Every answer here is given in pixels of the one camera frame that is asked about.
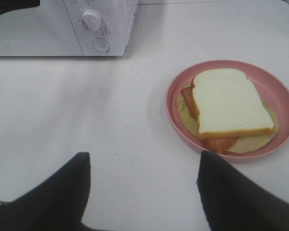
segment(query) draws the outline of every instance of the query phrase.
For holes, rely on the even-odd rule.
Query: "ham slice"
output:
[[[194,119],[197,119],[196,107],[192,98],[192,87],[183,88],[181,90],[181,94],[184,97],[190,115]],[[233,144],[235,144],[238,139],[239,137],[205,140],[205,148],[222,154],[223,152],[228,150],[228,148],[230,148]]]

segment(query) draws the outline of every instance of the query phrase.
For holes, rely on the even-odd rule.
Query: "bread slice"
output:
[[[198,139],[269,135],[274,122],[244,72],[219,68],[193,79]]]

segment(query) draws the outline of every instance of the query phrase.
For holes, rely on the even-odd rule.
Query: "table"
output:
[[[289,6],[280,0],[140,5],[123,57],[0,58],[0,203],[89,151],[84,224],[208,231],[196,185],[200,155],[171,127],[164,98],[181,70],[216,59],[260,66],[289,88]],[[289,202],[289,142],[232,164]]]

